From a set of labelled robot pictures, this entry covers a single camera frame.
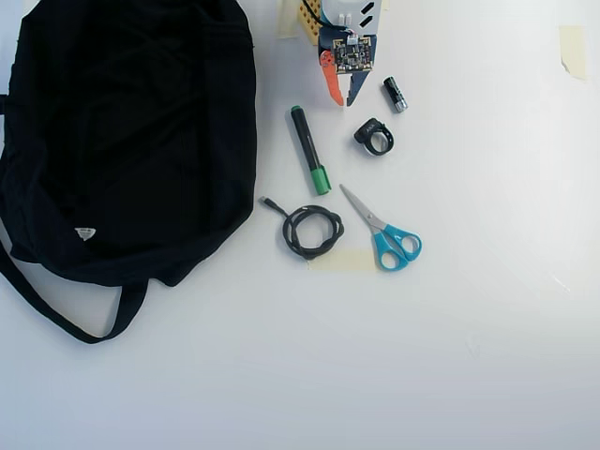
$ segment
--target masking tape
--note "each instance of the masking tape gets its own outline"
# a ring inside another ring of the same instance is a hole
[[[294,0],[277,0],[277,38],[297,38],[298,9]]]
[[[561,26],[561,59],[564,69],[574,78],[587,80],[585,33],[582,26]]]
[[[321,272],[377,272],[373,249],[334,249],[308,262],[308,270]]]

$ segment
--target battery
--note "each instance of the battery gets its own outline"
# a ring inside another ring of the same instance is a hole
[[[404,98],[400,90],[398,89],[398,85],[396,84],[396,80],[394,80],[394,77],[386,79],[383,82],[383,85],[385,86],[387,93],[392,99],[392,103],[394,103],[394,106],[396,106],[396,109],[399,113],[403,113],[409,109],[409,105],[406,102],[406,99]]]

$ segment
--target marker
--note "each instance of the marker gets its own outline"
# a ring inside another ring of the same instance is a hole
[[[298,138],[300,138],[302,150],[304,150],[304,155],[307,159],[308,167],[310,168],[312,182],[317,189],[317,193],[319,195],[325,195],[331,190],[329,178],[327,177],[324,166],[319,162],[315,142],[310,135],[310,129],[308,129],[307,117],[304,114],[304,110],[299,106],[294,106],[292,108],[292,120],[293,124],[296,126]]]

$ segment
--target cable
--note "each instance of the cable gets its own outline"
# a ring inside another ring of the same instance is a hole
[[[334,247],[338,239],[344,234],[344,225],[341,222],[341,217],[336,213],[332,213],[328,209],[325,209],[321,206],[303,206],[302,208],[297,209],[293,213],[288,214],[271,199],[262,197],[261,201],[269,208],[277,211],[285,217],[285,222],[283,223],[282,228],[283,238],[285,239],[285,242],[288,245],[288,247],[296,255],[301,256],[307,261],[312,261],[315,258],[327,253]],[[307,218],[317,214],[325,217],[331,222],[331,226],[334,230],[333,234],[329,239],[325,240],[320,247],[304,248],[300,244],[300,239],[298,238],[298,226],[303,220],[306,220]]]
[[[317,16],[315,11],[312,10],[312,7],[310,7],[308,5],[308,0],[302,0],[302,3],[304,3],[304,7],[308,10],[308,13],[312,16],[312,18],[315,20],[315,22],[318,23],[319,25],[322,25],[326,28],[331,28],[333,30],[338,30],[338,31],[352,31],[352,30],[349,30],[347,26],[332,25],[329,22],[322,21],[321,19],[319,19],[319,16]]]

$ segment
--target blue scissors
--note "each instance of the blue scissors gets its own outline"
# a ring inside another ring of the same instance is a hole
[[[352,194],[347,187],[343,185],[340,185],[340,187],[344,194],[346,194],[346,197],[348,197],[350,203],[352,203],[352,206],[354,206],[358,214],[363,217],[371,229],[377,247],[377,258],[382,270],[386,272],[397,272],[419,257],[421,249],[423,248],[423,243],[419,236],[411,232],[404,232],[381,221],[377,216],[371,213],[365,204],[358,200],[358,197]],[[390,239],[396,244],[398,249],[390,244]],[[409,243],[412,244],[412,251],[409,251],[405,247],[405,244],[408,246]],[[385,255],[393,256],[396,260],[396,265],[387,265],[383,260]]]

